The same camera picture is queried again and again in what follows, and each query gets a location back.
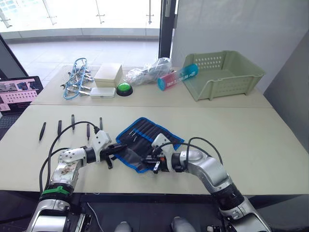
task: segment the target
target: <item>white box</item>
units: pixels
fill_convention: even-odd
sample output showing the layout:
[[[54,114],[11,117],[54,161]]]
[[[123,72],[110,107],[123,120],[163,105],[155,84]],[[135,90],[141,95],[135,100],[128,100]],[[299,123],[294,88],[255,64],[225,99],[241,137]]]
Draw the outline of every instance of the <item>white box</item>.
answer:
[[[94,79],[97,87],[116,88],[122,77],[122,65],[118,63],[104,63],[99,68]]]

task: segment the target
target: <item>green band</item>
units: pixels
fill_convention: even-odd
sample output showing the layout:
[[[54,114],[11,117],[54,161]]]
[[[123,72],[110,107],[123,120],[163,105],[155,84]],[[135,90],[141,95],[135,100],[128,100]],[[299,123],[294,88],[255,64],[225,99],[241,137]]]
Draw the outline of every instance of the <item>green band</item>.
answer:
[[[57,193],[62,193],[62,194],[65,194],[65,195],[68,195],[70,194],[70,192],[66,191],[65,189],[63,189],[62,186],[58,186],[57,188],[52,188],[52,189],[47,189],[45,190],[43,194],[47,194],[47,193],[54,193],[54,192],[57,192]]]

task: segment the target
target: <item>plastic bag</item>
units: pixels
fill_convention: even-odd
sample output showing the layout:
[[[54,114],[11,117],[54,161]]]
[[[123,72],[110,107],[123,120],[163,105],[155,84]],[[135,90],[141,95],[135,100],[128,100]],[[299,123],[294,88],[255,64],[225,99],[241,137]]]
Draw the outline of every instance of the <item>plastic bag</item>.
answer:
[[[153,65],[146,64],[143,69],[130,70],[124,81],[136,86],[156,82],[159,77],[169,74],[171,67],[170,58],[160,58]]]

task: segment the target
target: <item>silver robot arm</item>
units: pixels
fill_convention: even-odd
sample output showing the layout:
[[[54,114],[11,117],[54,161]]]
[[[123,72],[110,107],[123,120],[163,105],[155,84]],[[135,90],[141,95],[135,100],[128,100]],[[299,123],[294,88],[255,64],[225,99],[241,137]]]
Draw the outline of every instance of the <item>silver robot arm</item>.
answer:
[[[48,188],[40,196],[26,232],[80,232],[89,225],[91,216],[72,213],[72,193],[80,168],[88,163],[107,161],[109,155],[126,147],[121,144],[109,146],[110,143],[108,133],[99,130],[92,139],[92,147],[67,149],[59,155],[58,166]]]
[[[156,148],[169,142],[159,134],[152,147]],[[223,165],[215,158],[209,157],[199,150],[189,150],[186,164],[186,151],[176,153],[173,145],[162,147],[170,172],[191,173],[196,175],[208,192],[218,202],[219,210],[227,221],[230,232],[271,232],[270,227],[234,185]]]

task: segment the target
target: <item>white case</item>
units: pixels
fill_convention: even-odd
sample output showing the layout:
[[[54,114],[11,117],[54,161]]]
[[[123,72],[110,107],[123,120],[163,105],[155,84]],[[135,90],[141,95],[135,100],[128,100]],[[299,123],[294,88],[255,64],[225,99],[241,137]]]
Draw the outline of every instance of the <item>white case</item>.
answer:
[[[104,87],[104,88],[92,88],[90,96],[92,98],[113,98],[115,97],[115,88]]]

